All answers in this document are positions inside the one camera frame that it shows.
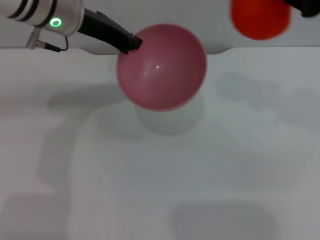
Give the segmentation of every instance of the orange object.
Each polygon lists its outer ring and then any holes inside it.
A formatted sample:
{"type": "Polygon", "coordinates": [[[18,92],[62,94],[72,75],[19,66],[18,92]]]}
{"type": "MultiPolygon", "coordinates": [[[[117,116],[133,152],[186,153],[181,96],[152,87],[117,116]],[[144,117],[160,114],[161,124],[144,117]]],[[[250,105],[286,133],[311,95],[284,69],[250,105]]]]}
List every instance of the orange object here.
{"type": "Polygon", "coordinates": [[[284,0],[232,0],[231,17],[235,28],[248,38],[266,40],[286,30],[290,6],[284,0]]]}

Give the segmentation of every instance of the green led light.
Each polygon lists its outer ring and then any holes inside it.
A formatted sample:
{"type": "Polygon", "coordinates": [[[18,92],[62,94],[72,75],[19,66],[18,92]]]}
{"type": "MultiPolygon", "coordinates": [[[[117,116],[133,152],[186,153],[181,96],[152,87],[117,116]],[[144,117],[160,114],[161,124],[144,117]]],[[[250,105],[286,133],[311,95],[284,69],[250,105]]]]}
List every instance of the green led light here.
{"type": "Polygon", "coordinates": [[[60,19],[60,18],[57,18],[57,17],[52,18],[51,21],[50,21],[50,25],[51,25],[52,27],[54,27],[54,28],[59,27],[61,24],[62,24],[61,19],[60,19]]]}

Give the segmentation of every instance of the pink plastic bowl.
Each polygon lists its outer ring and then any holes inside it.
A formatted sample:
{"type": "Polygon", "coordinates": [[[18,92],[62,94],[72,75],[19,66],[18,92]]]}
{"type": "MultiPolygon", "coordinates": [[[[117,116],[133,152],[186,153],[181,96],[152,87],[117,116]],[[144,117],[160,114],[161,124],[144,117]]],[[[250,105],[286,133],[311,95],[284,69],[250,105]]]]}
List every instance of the pink plastic bowl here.
{"type": "Polygon", "coordinates": [[[159,24],[136,34],[139,50],[120,53],[116,72],[125,95],[136,105],[153,111],[170,111],[189,102],[207,72],[207,56],[190,31],[159,24]]]}

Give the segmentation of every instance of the metal cylinder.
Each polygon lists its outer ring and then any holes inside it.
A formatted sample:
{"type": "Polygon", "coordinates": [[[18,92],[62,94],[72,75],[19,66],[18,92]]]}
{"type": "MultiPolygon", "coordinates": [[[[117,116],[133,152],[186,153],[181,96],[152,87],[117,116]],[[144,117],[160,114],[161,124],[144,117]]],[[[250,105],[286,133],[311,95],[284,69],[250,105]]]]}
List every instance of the metal cylinder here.
{"type": "Polygon", "coordinates": [[[76,33],[82,25],[82,0],[1,0],[0,15],[63,36],[76,33]]]}

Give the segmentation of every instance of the black stripe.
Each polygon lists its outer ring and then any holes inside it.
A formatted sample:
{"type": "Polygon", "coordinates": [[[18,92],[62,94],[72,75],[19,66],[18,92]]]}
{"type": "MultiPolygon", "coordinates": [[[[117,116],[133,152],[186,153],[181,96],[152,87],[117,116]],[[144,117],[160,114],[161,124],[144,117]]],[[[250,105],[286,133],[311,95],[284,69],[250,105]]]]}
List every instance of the black stripe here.
{"type": "Polygon", "coordinates": [[[28,21],[37,10],[38,4],[39,4],[39,0],[33,0],[32,6],[30,7],[29,12],[22,19],[17,21],[19,22],[28,21]]]}
{"type": "Polygon", "coordinates": [[[55,14],[57,4],[58,4],[58,0],[52,0],[52,4],[51,4],[51,8],[50,8],[48,16],[45,18],[45,20],[42,23],[40,23],[39,25],[35,25],[34,27],[41,29],[45,25],[47,25],[55,14]]]}
{"type": "Polygon", "coordinates": [[[7,18],[15,19],[15,18],[19,17],[19,15],[25,10],[27,3],[28,3],[28,0],[22,0],[18,10],[14,14],[12,14],[11,16],[7,16],[7,18]]]}

